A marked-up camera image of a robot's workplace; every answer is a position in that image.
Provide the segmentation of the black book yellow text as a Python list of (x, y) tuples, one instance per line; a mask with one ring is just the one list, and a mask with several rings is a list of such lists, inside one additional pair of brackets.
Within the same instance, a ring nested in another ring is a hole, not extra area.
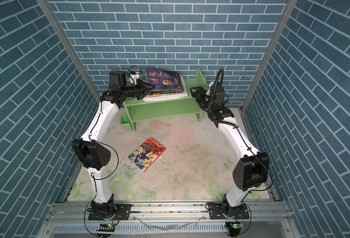
[(183, 94), (184, 90), (165, 90), (165, 91), (153, 91), (148, 94), (149, 97), (156, 97), (162, 95)]

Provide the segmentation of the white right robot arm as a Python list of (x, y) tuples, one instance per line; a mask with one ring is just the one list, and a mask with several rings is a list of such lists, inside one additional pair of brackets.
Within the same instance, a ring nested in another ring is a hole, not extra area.
[(210, 217), (217, 219), (222, 213), (228, 219), (246, 219), (249, 215), (244, 200), (251, 192), (261, 191), (259, 187), (267, 182), (270, 158), (267, 153), (261, 153), (255, 148), (240, 129), (232, 111), (225, 107), (225, 93), (221, 85), (214, 83), (209, 90), (201, 86), (192, 87), (190, 92), (236, 154), (232, 172), (234, 185), (224, 195), (221, 205), (208, 207)]

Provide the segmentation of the white book brown stripes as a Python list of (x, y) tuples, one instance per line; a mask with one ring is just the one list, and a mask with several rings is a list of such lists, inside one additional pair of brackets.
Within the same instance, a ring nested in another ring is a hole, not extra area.
[(186, 98), (188, 96), (187, 93), (179, 93), (179, 94), (162, 94), (162, 95), (149, 95), (143, 98), (144, 102), (155, 102), (155, 101), (164, 101), (164, 100), (174, 100), (180, 98)]

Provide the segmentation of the purple book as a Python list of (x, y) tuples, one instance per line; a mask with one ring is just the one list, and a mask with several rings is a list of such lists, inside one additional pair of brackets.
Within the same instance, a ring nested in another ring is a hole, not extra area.
[(182, 93), (184, 91), (181, 76), (178, 72), (146, 68), (145, 74), (147, 82), (155, 86), (152, 94)]

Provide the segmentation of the red manga comic book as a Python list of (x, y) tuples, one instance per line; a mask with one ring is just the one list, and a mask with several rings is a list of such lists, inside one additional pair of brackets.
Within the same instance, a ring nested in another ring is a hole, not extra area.
[(164, 145), (150, 137), (135, 149), (128, 158), (141, 171), (145, 172), (156, 161), (156, 159), (166, 151), (166, 149), (167, 148)]

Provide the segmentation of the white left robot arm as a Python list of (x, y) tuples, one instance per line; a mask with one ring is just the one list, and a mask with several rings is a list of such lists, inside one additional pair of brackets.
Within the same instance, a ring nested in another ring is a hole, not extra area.
[(143, 99), (155, 86), (123, 70), (109, 74), (109, 87), (100, 97), (100, 103), (90, 126), (79, 139), (72, 141), (72, 148), (91, 178), (93, 199), (86, 208), (89, 220), (113, 220), (119, 217), (109, 186), (107, 165), (115, 152), (103, 142), (113, 117), (126, 99)]

